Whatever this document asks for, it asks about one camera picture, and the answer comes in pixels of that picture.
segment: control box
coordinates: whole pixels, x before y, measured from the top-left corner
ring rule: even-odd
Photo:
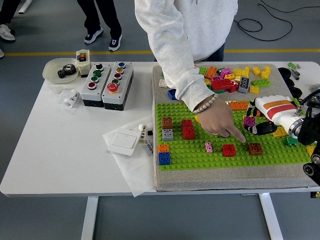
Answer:
[[[85,80],[81,97],[85,106],[103,108],[102,93],[111,72],[110,65],[94,64]]]
[[[102,92],[105,109],[123,111],[129,94],[134,67],[132,62],[116,61]]]

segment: sneaker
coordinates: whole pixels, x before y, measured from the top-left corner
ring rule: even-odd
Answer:
[[[120,48],[121,38],[122,38],[122,34],[119,38],[111,39],[109,44],[109,51],[114,52],[114,51],[117,51],[118,48]]]
[[[0,37],[3,38],[4,40],[7,40],[7,41],[14,41],[16,40],[15,36],[13,36],[11,33],[10,33],[10,29],[8,28],[7,25],[5,24],[1,24],[0,25]]]
[[[4,52],[0,49],[0,59],[2,59],[5,56]]]
[[[84,39],[84,43],[92,44],[96,40],[96,38],[103,33],[104,33],[104,30],[102,29],[102,27],[100,28],[100,30],[96,31],[95,33],[88,33],[88,35]]]

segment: red stripe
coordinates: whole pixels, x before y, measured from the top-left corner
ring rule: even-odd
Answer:
[[[274,117],[275,114],[282,112],[282,111],[286,111],[286,110],[291,110],[291,109],[296,109],[296,107],[293,104],[286,104],[286,105],[282,105],[282,106],[276,106],[271,108],[268,112],[267,115],[270,119],[272,119]]]

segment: table leg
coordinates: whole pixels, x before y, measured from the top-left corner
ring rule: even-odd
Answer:
[[[270,193],[259,193],[259,197],[271,240],[283,240],[284,238],[282,237],[274,205],[271,201]]]
[[[24,14],[31,2],[32,0],[26,0],[21,9],[19,10],[19,14]]]
[[[81,240],[92,240],[94,236],[98,196],[89,196],[86,202],[85,216],[83,221]]]

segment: person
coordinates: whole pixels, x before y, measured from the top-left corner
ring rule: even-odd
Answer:
[[[135,0],[135,16],[168,87],[198,113],[210,135],[246,139],[234,125],[231,108],[207,88],[194,61],[222,61],[224,43],[238,10],[237,0]]]
[[[77,0],[77,2],[86,16],[84,27],[87,29],[88,34],[84,38],[84,42],[86,44],[92,44],[96,38],[104,32],[100,26],[99,15],[95,5],[96,2],[105,24],[110,28],[111,41],[109,50],[118,50],[122,38],[122,28],[117,17],[114,1],[95,0],[94,2],[94,0]]]
[[[7,41],[15,41],[13,30],[9,29],[7,24],[11,23],[16,10],[19,6],[20,0],[3,0],[0,11],[0,37]]]

